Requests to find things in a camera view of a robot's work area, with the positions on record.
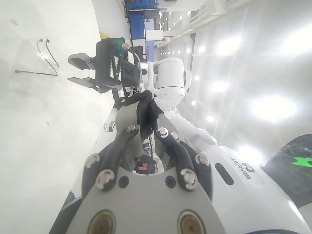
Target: metal bolt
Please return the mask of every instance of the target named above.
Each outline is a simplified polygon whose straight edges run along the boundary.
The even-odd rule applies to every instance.
[[[99,155],[98,155],[98,154],[92,154],[92,155],[90,155],[90,156],[87,158],[87,160],[86,160],[86,162],[85,162],[85,166],[86,166],[88,169],[90,169],[91,166],[92,166],[92,164],[94,164],[95,162],[99,162],[99,161],[100,161]]]
[[[115,178],[115,174],[111,169],[102,170],[96,179],[96,186],[98,189],[104,189],[104,185]]]
[[[165,138],[169,135],[169,132],[166,128],[159,128],[158,129],[160,137]]]
[[[190,172],[184,175],[184,180],[187,184],[190,184],[190,185],[193,185],[195,182],[195,178]]]
[[[136,125],[134,125],[134,124],[131,124],[128,126],[129,131],[134,131],[135,129],[136,129]]]
[[[183,175],[183,179],[186,183],[185,187],[188,190],[194,190],[197,187],[197,176],[191,169],[182,169],[180,174]]]
[[[207,165],[207,166],[210,165],[209,159],[206,157],[206,155],[203,155],[203,154],[197,154],[195,156],[195,161],[197,164],[203,164],[203,165]]]
[[[171,135],[174,137],[175,140],[179,140],[179,136],[176,132],[172,132]]]

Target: white floor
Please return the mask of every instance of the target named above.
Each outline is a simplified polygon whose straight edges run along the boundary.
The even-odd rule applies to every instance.
[[[48,233],[113,107],[111,92],[67,80],[94,77],[67,58],[95,56],[97,18],[91,0],[1,0],[0,10],[0,233]],[[41,38],[51,41],[59,75],[15,73],[53,74]],[[39,48],[53,62],[44,42]]]
[[[111,38],[124,37],[130,42],[130,31],[124,17],[122,0],[92,0],[99,30]]]

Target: black cloth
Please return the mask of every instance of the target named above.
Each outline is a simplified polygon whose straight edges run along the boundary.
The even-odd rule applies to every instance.
[[[153,160],[153,158],[151,156],[148,156],[148,155],[142,155],[140,157],[140,161],[142,161],[143,163],[146,163],[147,165],[155,165],[156,164],[156,161]]]
[[[298,163],[302,160],[305,166]],[[298,208],[312,203],[311,134],[290,141],[271,157],[262,169],[285,191]]]

